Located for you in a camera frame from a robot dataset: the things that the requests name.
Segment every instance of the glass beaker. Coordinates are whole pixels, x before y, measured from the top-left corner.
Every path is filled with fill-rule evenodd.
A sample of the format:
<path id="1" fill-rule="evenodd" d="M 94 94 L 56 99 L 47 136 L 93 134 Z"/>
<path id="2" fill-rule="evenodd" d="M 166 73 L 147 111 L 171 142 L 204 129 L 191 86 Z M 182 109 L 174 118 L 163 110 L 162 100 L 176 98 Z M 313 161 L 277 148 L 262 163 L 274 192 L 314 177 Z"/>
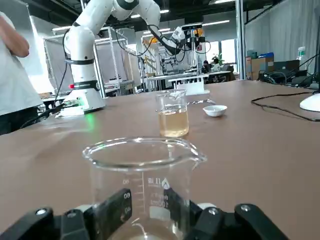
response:
<path id="1" fill-rule="evenodd" d="M 156 95 L 160 134 L 181 137 L 189 132 L 186 90 L 165 90 Z"/>
<path id="2" fill-rule="evenodd" d="M 207 160 L 194 145 L 117 138 L 87 147 L 83 156 L 92 162 L 96 239 L 180 240 L 189 232 L 191 174 Z"/>

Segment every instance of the amber liquid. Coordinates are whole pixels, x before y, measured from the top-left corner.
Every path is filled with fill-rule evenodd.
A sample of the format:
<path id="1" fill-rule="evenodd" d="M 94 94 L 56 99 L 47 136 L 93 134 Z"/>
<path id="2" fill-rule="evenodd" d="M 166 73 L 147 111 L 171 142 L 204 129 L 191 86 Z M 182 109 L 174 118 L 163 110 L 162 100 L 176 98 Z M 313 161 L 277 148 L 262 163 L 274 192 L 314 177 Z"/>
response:
<path id="1" fill-rule="evenodd" d="M 159 113 L 160 134 L 165 137 L 177 138 L 189 132 L 187 108 L 166 108 Z"/>
<path id="2" fill-rule="evenodd" d="M 165 226 L 156 219 L 140 219 L 135 224 L 124 225 L 109 240 L 181 240 L 183 233 L 178 226 Z"/>

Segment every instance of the bottle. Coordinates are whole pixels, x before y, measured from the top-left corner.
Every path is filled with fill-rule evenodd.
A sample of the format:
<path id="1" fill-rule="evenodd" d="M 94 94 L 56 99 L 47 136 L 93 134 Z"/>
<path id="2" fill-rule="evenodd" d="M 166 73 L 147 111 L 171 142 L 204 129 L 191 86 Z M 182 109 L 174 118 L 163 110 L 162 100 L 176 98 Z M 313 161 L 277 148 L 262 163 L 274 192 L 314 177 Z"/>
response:
<path id="1" fill-rule="evenodd" d="M 305 61 L 307 61 L 307 56 L 306 56 L 306 47 L 301 46 L 298 48 L 298 57 L 297 60 L 300 60 L 300 65 L 303 64 Z M 300 67 L 300 70 L 307 70 L 308 64 L 304 64 Z"/>

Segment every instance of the brown table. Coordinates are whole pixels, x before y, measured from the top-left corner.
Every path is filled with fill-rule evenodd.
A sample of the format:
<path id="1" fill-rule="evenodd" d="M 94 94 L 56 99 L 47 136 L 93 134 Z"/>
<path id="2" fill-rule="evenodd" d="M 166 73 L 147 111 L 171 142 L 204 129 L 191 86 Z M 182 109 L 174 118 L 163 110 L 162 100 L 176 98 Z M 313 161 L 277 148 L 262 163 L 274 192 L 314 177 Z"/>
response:
<path id="1" fill-rule="evenodd" d="M 208 156 L 193 172 L 192 200 L 225 211 L 238 203 L 258 205 L 292 240 L 320 235 L 320 123 L 252 105 L 253 98 L 301 92 L 261 82 L 206 86 L 228 106 L 226 116 L 188 108 L 185 137 Z M 51 206 L 57 214 L 92 202 L 87 145 L 118 137 L 158 136 L 154 92 L 107 99 L 107 107 L 75 118 L 51 118 L 0 136 L 0 232 L 27 211 Z M 264 103 L 320 118 L 299 109 L 307 95 Z"/>

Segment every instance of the window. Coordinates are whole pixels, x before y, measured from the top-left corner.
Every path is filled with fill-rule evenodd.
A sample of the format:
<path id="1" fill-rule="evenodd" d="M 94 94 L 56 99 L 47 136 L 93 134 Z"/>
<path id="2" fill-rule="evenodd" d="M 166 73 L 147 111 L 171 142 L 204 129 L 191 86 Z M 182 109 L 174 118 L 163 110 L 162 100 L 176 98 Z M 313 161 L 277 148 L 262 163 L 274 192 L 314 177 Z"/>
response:
<path id="1" fill-rule="evenodd" d="M 221 53 L 224 64 L 236 63 L 236 40 L 229 39 L 221 41 Z M 237 64 L 233 64 L 234 71 L 238 71 Z"/>
<path id="2" fill-rule="evenodd" d="M 207 52 L 205 54 L 206 60 L 210 63 L 212 62 L 212 58 L 219 54 L 219 42 L 213 41 L 213 42 L 206 42 L 205 43 L 205 51 Z"/>

